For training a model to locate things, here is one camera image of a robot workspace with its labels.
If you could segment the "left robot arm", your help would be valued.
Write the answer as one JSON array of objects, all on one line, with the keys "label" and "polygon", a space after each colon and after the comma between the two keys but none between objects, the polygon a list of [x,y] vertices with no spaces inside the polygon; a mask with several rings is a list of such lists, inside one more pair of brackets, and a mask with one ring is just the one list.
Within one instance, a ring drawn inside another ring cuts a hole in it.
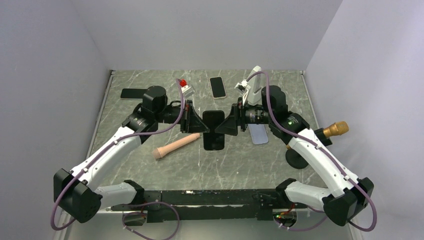
[{"label": "left robot arm", "polygon": [[188,99],[193,88],[177,81],[180,99],[168,102],[167,92],[154,85],[144,92],[141,103],[122,122],[113,136],[84,162],[71,170],[61,168],[53,177],[54,210],[61,208],[79,223],[89,221],[98,210],[116,205],[139,209],[145,202],[145,190],[133,180],[101,186],[103,178],[125,156],[140,147],[150,136],[180,125],[182,133],[208,133],[210,129],[195,112]]}]

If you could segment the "black smartphone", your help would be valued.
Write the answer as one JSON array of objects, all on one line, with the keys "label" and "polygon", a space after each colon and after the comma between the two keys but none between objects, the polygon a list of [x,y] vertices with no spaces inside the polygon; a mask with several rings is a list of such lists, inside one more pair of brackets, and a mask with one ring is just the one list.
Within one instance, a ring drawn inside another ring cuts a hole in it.
[{"label": "black smartphone", "polygon": [[124,88],[121,91],[120,99],[122,100],[141,100],[146,93],[144,88]]}]

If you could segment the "black phone dark case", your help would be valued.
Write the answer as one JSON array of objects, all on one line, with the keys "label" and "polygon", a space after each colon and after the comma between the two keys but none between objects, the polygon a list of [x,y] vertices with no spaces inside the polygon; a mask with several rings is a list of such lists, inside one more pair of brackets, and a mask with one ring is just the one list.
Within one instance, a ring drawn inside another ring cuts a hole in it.
[{"label": "black phone dark case", "polygon": [[222,110],[206,110],[202,113],[202,120],[209,128],[203,133],[203,148],[206,151],[220,151],[225,148],[225,135],[216,133],[215,129],[225,120]]}]

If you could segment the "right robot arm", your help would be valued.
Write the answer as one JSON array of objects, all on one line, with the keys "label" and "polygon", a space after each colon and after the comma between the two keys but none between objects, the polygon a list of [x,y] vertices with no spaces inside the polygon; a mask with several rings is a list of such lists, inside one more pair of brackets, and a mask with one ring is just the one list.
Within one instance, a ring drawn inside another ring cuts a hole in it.
[{"label": "right robot arm", "polygon": [[276,203],[288,208],[300,203],[323,211],[336,225],[345,226],[370,203],[373,182],[349,171],[326,148],[329,138],[314,131],[299,114],[288,110],[286,95],[276,85],[261,90],[262,104],[231,106],[229,116],[215,128],[218,134],[236,136],[249,124],[268,125],[272,134],[295,151],[321,177],[326,187],[306,185],[288,178],[275,188]]}]

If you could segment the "lavender phone case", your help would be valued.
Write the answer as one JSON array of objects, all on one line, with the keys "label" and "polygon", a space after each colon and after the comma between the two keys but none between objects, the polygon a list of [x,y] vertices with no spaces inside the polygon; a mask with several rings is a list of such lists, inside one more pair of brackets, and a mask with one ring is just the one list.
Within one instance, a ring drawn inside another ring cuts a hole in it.
[{"label": "lavender phone case", "polygon": [[248,129],[254,145],[263,145],[268,143],[269,139],[264,125],[249,124]]}]

